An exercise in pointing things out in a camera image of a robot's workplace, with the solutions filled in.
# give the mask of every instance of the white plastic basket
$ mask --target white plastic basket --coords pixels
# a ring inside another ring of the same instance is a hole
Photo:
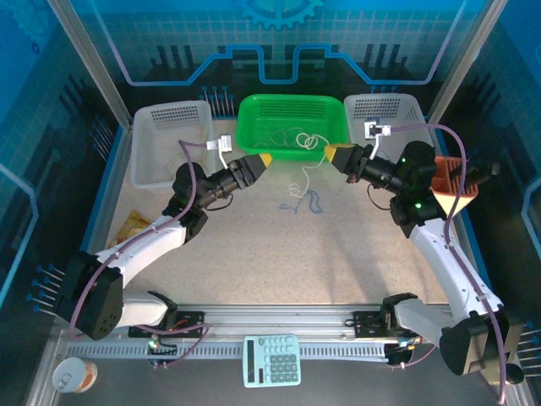
[[[130,180],[138,189],[172,193],[178,167],[186,162],[179,140],[204,144],[213,140],[212,114],[206,101],[178,101],[143,107],[134,118]],[[188,147],[207,175],[216,171],[216,154]]]
[[[353,95],[346,97],[344,105],[349,136],[352,143],[360,146],[374,144],[373,141],[364,138],[365,121],[375,119],[378,124],[389,124],[391,131],[392,127],[425,123],[419,103],[411,95],[399,93]],[[391,133],[391,136],[382,138],[377,155],[396,162],[406,144],[413,140],[434,144],[427,129]]]

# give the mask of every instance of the light blue calculator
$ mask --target light blue calculator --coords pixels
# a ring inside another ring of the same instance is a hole
[[[243,378],[246,387],[292,387],[301,383],[298,340],[293,335],[246,336]]]

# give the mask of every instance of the glass panel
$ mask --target glass panel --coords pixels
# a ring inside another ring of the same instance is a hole
[[[73,3],[131,113],[201,97],[230,116],[254,93],[405,92],[427,112],[485,0]]]
[[[79,250],[117,123],[46,1],[0,0],[0,26],[0,374],[23,404],[57,281],[37,267]]]
[[[507,3],[443,119],[472,164],[500,163],[467,212],[489,280],[506,307],[530,319],[526,331],[541,327],[540,13],[537,0]],[[529,358],[523,365],[539,395],[538,339],[526,337],[520,358]]]

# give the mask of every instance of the paper cup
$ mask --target paper cup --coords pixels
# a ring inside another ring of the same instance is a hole
[[[60,393],[82,393],[90,389],[98,376],[96,364],[87,359],[66,358],[52,374],[52,385]]]

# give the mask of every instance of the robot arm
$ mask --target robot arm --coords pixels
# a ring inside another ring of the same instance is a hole
[[[389,328],[426,337],[440,347],[447,366],[457,375],[497,370],[495,330],[481,299],[487,300],[496,315],[507,359],[514,356],[522,323],[504,309],[501,300],[484,284],[452,233],[450,244],[481,288],[482,295],[476,293],[461,264],[451,254],[444,238],[447,213],[432,188],[433,178],[437,178],[436,172],[441,170],[435,163],[434,148],[422,141],[410,142],[397,163],[374,156],[372,152],[371,145],[325,148],[329,162],[347,175],[348,183],[363,179],[375,188],[395,194],[391,199],[392,218],[424,255],[451,307],[451,315],[445,315],[430,309],[413,294],[387,298],[384,306],[391,304],[387,305],[391,307]]]
[[[172,222],[186,207],[192,189],[188,164],[182,165],[173,184],[174,196],[162,215],[146,230],[109,250],[95,255],[79,252],[70,260],[54,303],[55,313],[70,321],[83,289],[96,271],[112,258],[92,286],[75,326],[95,340],[120,326],[170,327],[170,315],[177,310],[171,300],[154,292],[123,295],[123,289],[150,263],[194,238],[208,219],[205,208],[218,199],[226,199],[234,190],[255,183],[271,161],[268,154],[244,156],[208,178],[201,166],[194,164],[195,201],[183,217]],[[155,232],[142,237],[148,230]]]

